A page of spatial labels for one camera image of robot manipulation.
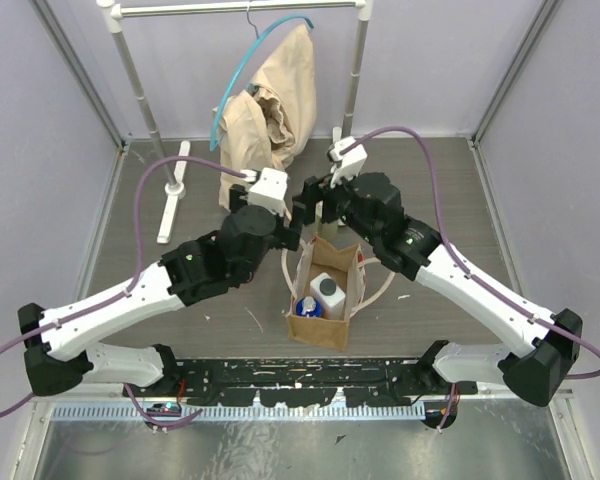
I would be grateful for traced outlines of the canvas tote bag with handles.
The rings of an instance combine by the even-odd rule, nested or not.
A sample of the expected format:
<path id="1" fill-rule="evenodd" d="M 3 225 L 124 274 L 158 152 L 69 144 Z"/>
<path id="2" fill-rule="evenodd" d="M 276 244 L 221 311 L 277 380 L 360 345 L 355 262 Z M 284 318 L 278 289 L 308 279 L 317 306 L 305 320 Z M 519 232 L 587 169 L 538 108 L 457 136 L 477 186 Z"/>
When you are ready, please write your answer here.
<path id="1" fill-rule="evenodd" d="M 281 254 L 281 270 L 291 300 L 286 313 L 289 337 L 317 347 L 343 351 L 347 348 L 351 319 L 378 300 L 395 274 L 371 294 L 366 293 L 366 267 L 377 264 L 365 257 L 356 244 L 338 249 L 315 236 L 300 244 L 294 273 Z"/>

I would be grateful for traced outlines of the blue bottle white pump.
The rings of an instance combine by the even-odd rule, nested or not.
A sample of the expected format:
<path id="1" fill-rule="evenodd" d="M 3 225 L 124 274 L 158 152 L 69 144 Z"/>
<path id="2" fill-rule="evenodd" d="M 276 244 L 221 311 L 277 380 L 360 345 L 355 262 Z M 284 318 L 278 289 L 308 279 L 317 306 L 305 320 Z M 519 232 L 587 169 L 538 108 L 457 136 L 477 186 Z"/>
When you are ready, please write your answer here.
<path id="1" fill-rule="evenodd" d="M 298 300 L 295 306 L 295 315 L 305 318 L 316 318 L 323 315 L 323 307 L 314 296 L 307 295 Z"/>

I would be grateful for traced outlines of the white bottle grey cap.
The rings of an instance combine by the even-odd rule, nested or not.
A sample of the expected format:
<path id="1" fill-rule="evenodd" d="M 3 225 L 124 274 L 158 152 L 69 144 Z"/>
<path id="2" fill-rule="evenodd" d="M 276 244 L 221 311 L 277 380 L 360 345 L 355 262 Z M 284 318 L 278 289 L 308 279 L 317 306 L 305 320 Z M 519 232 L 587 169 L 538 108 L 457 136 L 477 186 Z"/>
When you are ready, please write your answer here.
<path id="1" fill-rule="evenodd" d="M 323 307 L 322 318 L 341 320 L 344 312 L 346 294 L 328 273 L 317 275 L 309 284 L 309 292 L 319 300 Z"/>

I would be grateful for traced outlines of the cream lid green jar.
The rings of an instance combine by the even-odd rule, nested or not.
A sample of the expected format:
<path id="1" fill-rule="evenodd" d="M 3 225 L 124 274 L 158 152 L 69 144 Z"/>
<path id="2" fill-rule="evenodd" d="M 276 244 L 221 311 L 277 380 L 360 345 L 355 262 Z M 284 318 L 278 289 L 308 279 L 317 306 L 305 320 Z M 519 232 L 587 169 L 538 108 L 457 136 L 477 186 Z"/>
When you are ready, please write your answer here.
<path id="1" fill-rule="evenodd" d="M 319 213 L 320 221 L 318 225 L 318 234 L 326 241 L 332 241 L 336 238 L 339 230 L 338 220 L 327 221 L 325 218 L 324 203 L 320 202 L 316 211 Z"/>

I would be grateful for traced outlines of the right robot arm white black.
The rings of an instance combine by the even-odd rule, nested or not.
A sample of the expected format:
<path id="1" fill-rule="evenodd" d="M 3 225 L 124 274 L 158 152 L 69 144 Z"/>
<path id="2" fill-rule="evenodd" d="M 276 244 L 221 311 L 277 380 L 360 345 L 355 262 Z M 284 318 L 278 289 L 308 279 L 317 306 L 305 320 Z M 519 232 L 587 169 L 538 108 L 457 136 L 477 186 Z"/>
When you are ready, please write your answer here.
<path id="1" fill-rule="evenodd" d="M 500 339 L 498 345 L 437 344 L 418 370 L 424 390 L 439 394 L 452 383 L 495 383 L 532 405 L 550 403 L 579 357 L 579 315 L 535 305 L 473 265 L 439 231 L 405 212 L 400 191 L 383 173 L 340 183 L 311 177 L 293 201 L 305 207 L 306 225 L 321 203 L 324 222 L 343 221 L 384 267 L 451 300 Z"/>

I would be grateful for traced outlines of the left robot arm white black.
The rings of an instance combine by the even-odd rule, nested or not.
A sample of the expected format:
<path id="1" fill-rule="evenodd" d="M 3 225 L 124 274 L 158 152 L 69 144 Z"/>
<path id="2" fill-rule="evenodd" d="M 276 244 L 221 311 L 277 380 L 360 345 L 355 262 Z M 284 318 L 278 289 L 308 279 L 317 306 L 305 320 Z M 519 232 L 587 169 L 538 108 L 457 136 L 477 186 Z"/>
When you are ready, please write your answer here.
<path id="1" fill-rule="evenodd" d="M 249 283 L 272 249 L 295 250 L 306 207 L 295 202 L 289 222 L 270 197 L 234 185 L 221 227 L 180 244 L 138 277 L 71 305 L 18 311 L 24 362 L 34 395 L 50 397 L 82 383 L 127 383 L 158 396 L 179 387 L 182 370 L 170 347 L 134 349 L 104 338 L 157 315 L 219 297 Z"/>

